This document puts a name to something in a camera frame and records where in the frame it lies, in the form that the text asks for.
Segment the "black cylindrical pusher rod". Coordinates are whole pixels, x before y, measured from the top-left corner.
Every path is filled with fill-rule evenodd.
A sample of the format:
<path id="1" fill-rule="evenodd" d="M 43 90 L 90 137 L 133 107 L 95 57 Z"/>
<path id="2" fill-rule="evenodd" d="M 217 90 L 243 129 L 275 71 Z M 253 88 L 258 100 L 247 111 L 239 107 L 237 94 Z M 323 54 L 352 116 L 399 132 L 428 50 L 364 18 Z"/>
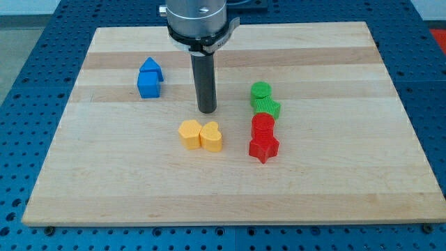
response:
<path id="1" fill-rule="evenodd" d="M 214 56 L 191 56 L 197 105 L 201 113 L 210 114 L 217 108 Z"/>

